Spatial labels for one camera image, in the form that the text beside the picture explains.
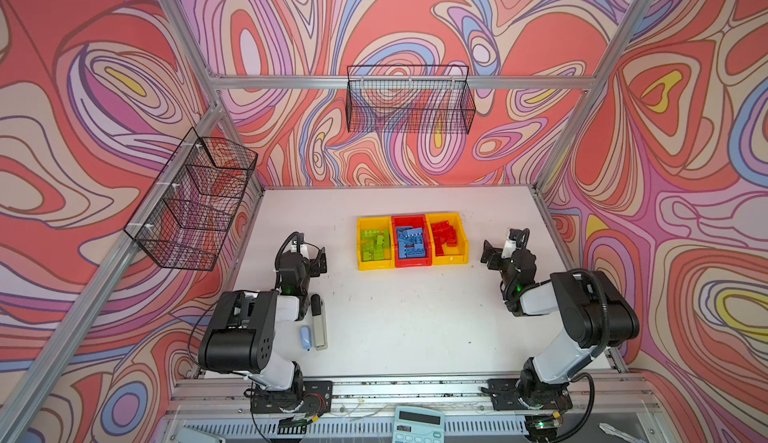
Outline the red lego brick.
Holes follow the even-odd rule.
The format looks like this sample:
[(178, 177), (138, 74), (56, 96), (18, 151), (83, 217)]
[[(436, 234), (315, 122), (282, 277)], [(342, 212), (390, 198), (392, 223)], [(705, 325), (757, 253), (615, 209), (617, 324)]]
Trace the red lego brick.
[(447, 237), (444, 246), (452, 250), (458, 250), (460, 246), (459, 231), (451, 224), (447, 224), (445, 228), (447, 229)]
[(432, 236), (435, 249), (435, 255), (441, 257), (444, 255), (443, 245), (446, 242), (447, 229), (445, 227), (432, 226)]

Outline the green lego brick long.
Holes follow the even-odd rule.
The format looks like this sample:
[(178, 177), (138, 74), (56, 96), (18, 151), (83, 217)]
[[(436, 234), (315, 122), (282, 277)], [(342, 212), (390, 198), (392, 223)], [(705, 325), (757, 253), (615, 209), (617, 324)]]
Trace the green lego brick long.
[(362, 230), (361, 233), (360, 233), (361, 243), (362, 244), (376, 245), (375, 237), (377, 236), (378, 232), (379, 232), (379, 230), (376, 230), (376, 229), (373, 229), (373, 230), (371, 230), (371, 229)]

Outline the blue lego brick front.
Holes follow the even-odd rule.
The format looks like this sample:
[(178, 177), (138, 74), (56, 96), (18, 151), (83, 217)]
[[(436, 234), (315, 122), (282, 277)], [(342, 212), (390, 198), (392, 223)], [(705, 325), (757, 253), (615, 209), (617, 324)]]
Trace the blue lego brick front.
[(412, 244), (414, 246), (416, 246), (416, 245), (423, 246), (424, 245), (423, 229), (422, 228), (413, 228), (410, 231), (410, 239), (411, 239)]

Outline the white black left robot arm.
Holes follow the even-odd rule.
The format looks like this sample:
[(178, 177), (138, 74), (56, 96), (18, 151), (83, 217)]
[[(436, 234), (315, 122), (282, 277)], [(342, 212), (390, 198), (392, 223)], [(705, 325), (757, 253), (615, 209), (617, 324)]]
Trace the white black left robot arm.
[(310, 258), (303, 246), (277, 258), (277, 283), (272, 290), (238, 290), (222, 294), (201, 340), (197, 362), (208, 372), (240, 375), (262, 391), (304, 393), (297, 362), (274, 349), (276, 324), (319, 316), (322, 299), (309, 292), (309, 283), (327, 272), (323, 248)]

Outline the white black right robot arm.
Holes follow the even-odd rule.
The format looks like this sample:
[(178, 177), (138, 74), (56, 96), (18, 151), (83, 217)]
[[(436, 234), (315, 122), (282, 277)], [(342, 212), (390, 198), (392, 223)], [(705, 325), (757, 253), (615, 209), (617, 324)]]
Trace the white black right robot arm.
[(538, 281), (535, 255), (513, 238), (501, 248), (485, 241), (481, 262), (500, 274), (502, 300), (514, 316), (557, 313), (563, 326), (544, 351), (526, 360), (513, 389), (491, 392), (496, 398), (542, 409), (606, 349), (639, 336), (634, 309), (601, 271), (571, 269)]

